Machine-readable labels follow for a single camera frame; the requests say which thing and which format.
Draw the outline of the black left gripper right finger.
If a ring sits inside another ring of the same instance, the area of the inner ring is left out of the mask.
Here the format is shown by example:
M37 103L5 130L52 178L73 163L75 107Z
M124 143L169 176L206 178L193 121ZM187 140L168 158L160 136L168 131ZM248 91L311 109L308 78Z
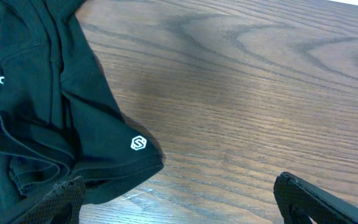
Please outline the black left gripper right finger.
M358 224L358 208L289 173L275 180L273 194L285 224Z

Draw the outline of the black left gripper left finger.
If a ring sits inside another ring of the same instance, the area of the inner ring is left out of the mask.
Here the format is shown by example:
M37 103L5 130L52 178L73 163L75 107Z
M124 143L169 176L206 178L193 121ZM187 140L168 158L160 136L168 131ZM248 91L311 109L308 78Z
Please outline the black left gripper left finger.
M79 213L85 197L85 183L81 176L55 185L41 201L13 224L79 224Z

